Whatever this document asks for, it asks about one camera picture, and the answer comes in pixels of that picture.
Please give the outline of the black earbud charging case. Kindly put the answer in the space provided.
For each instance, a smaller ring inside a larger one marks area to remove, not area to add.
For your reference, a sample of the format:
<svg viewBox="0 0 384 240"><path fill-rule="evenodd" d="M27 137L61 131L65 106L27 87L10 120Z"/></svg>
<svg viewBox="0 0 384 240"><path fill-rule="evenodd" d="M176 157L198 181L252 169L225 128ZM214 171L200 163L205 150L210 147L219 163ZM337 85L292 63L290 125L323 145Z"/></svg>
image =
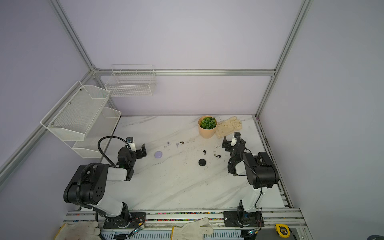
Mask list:
<svg viewBox="0 0 384 240"><path fill-rule="evenodd" d="M206 163L207 163L207 162L206 162L205 159L200 159L200 160L198 161L198 164L199 164L201 167L205 166Z"/></svg>

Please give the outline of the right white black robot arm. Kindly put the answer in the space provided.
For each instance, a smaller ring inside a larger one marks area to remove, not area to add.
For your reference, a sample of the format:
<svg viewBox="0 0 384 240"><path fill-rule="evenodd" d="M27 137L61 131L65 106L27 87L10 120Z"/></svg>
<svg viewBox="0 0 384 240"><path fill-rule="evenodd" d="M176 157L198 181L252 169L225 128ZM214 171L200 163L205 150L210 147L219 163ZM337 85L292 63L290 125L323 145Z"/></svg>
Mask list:
<svg viewBox="0 0 384 240"><path fill-rule="evenodd" d="M277 185L280 177L277 168L266 152L254 155L247 147L239 132L232 140L223 139L222 148L230 153L228 173L245 176L253 191L240 200L236 211L236 225L249 226L262 221L262 200L269 189Z"/></svg>

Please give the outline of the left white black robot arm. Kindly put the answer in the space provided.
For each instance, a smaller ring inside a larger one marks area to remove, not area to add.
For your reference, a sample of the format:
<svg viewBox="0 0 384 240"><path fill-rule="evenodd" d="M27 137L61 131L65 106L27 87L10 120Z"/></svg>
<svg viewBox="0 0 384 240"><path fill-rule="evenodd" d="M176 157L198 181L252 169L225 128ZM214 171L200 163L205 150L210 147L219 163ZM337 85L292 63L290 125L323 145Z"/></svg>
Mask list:
<svg viewBox="0 0 384 240"><path fill-rule="evenodd" d="M113 163L101 148L106 139L118 139L125 145L118 151L118 162ZM104 229L136 229L143 227L146 213L131 213L126 203L107 194L108 182L127 182L134 174L138 159L147 156L146 145L137 149L132 137L126 139L106 136L99 139L99 152L108 164L81 165L64 191L64 201L94 211L105 219Z"/></svg>

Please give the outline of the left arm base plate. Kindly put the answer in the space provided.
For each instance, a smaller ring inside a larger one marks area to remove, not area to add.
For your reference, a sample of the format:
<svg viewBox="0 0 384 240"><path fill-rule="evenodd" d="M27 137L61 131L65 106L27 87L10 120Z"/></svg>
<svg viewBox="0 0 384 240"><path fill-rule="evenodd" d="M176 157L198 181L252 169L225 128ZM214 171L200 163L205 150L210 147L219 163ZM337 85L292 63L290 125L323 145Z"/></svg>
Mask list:
<svg viewBox="0 0 384 240"><path fill-rule="evenodd" d="M136 229L140 225L144 225L145 221L145 212L129 213L127 217L107 217L103 229Z"/></svg>

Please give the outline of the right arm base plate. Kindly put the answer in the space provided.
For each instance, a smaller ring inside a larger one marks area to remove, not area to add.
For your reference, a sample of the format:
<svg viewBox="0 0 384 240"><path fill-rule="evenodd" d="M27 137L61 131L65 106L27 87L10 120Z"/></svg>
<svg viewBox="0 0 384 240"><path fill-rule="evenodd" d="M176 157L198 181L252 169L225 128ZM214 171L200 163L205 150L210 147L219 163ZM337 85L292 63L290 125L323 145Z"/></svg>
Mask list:
<svg viewBox="0 0 384 240"><path fill-rule="evenodd" d="M261 211L253 213L224 211L225 227L264 227L264 219Z"/></svg>

